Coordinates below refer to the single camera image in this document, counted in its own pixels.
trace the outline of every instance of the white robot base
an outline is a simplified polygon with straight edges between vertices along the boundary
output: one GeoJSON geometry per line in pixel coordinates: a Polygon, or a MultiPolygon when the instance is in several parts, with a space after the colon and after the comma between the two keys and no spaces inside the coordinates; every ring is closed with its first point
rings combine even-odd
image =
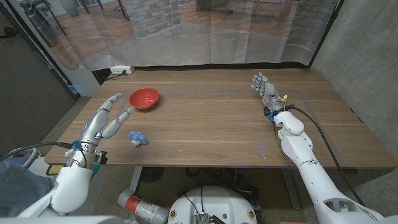
{"type": "Polygon", "coordinates": [[[209,222],[257,224],[257,219],[244,197],[219,186],[195,188],[177,199],[170,209],[169,224],[209,222]]]}

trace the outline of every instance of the wooden table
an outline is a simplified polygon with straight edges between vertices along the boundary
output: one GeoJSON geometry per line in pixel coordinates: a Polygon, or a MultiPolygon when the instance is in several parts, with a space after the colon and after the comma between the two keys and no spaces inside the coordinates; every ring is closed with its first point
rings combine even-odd
{"type": "MultiPolygon", "coordinates": [[[[285,167],[271,122],[263,115],[252,76],[258,70],[140,71],[106,81],[87,103],[59,141],[79,138],[85,123],[110,96],[124,96],[109,113],[109,123],[128,108],[127,99],[139,88],[160,91],[153,110],[135,110],[111,139],[104,141],[112,166],[179,167],[285,167]],[[127,134],[140,131],[147,146],[133,147],[127,134]]],[[[262,70],[287,104],[306,111],[320,122],[331,139],[342,167],[391,169],[396,161],[370,130],[351,112],[331,85],[316,70],[262,70]]],[[[315,126],[298,111],[311,137],[314,152],[324,167],[335,164],[315,126]]],[[[54,147],[45,157],[49,164],[64,164],[65,150],[54,147]]]]}

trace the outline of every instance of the power outlet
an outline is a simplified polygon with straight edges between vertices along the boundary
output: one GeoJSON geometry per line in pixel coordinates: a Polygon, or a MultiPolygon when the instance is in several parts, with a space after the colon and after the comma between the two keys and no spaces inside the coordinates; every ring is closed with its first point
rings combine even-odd
{"type": "Polygon", "coordinates": [[[125,65],[114,66],[114,67],[111,67],[110,69],[111,69],[112,74],[115,74],[115,75],[122,74],[123,71],[126,71],[126,74],[132,74],[132,72],[134,71],[133,66],[125,66],[125,65]]]}

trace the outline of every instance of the brick wall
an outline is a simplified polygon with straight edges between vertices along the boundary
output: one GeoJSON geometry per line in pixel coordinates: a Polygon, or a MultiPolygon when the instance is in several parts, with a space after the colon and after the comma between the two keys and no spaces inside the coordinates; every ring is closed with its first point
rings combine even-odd
{"type": "Polygon", "coordinates": [[[136,37],[146,37],[180,23],[177,0],[124,0],[136,37]]]}
{"type": "Polygon", "coordinates": [[[337,0],[309,0],[297,9],[287,44],[315,51],[337,0]]]}

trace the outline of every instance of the curtain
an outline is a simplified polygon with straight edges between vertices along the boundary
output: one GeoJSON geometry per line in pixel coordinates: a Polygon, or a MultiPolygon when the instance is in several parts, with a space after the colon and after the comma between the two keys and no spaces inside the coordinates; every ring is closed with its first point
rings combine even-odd
{"type": "Polygon", "coordinates": [[[61,64],[300,62],[308,65],[337,0],[10,0],[61,64]]]}

